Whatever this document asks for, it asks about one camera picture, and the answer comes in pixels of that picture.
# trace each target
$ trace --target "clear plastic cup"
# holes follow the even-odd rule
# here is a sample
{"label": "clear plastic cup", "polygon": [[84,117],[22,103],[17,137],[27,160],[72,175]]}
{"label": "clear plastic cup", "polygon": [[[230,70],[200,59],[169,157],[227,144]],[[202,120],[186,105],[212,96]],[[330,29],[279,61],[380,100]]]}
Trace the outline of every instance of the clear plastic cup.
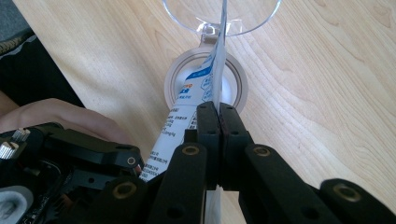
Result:
{"label": "clear plastic cup", "polygon": [[[227,33],[241,35],[268,22],[276,13],[281,0],[228,0]],[[196,33],[207,27],[219,26],[222,0],[163,0],[163,5],[181,26]]]}

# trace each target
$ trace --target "wood grain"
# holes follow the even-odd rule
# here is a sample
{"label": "wood grain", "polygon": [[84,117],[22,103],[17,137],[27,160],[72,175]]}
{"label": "wood grain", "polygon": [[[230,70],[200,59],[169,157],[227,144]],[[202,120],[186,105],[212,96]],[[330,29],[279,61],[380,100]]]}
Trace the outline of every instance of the wood grain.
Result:
{"label": "wood grain", "polygon": [[[14,0],[85,106],[115,119],[147,158],[169,112],[163,82],[199,36],[161,1]],[[262,28],[227,39],[247,72],[241,113],[314,187],[341,177],[396,213],[396,2],[284,1]],[[234,193],[223,222],[241,223]]]}

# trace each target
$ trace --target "wooden table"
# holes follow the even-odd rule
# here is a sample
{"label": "wooden table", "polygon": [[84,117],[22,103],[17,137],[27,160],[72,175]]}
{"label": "wooden table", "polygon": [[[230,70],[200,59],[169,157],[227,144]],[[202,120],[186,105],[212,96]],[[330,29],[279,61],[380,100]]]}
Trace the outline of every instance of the wooden table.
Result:
{"label": "wooden table", "polygon": [[[199,45],[160,0],[14,0],[85,106],[116,120],[146,159],[169,109],[172,61]],[[355,182],[396,213],[394,0],[284,1],[260,29],[227,41],[247,72],[241,113],[314,187]],[[224,223],[241,223],[235,193]]]}

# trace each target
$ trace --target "dark clothing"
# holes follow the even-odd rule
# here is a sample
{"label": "dark clothing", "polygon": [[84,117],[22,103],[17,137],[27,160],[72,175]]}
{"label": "dark clothing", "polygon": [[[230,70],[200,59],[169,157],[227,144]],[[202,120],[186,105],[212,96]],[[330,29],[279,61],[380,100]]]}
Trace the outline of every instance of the dark clothing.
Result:
{"label": "dark clothing", "polygon": [[0,59],[0,91],[17,105],[57,98],[83,106],[38,38]]}

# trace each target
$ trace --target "human hand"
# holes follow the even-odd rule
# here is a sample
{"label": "human hand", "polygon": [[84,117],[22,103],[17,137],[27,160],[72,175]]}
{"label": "human hand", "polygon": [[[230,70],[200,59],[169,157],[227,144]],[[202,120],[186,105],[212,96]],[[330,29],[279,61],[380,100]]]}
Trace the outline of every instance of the human hand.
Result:
{"label": "human hand", "polygon": [[132,144],[128,134],[114,120],[57,99],[34,102],[0,115],[0,133],[48,122],[58,122],[66,129],[107,141]]}

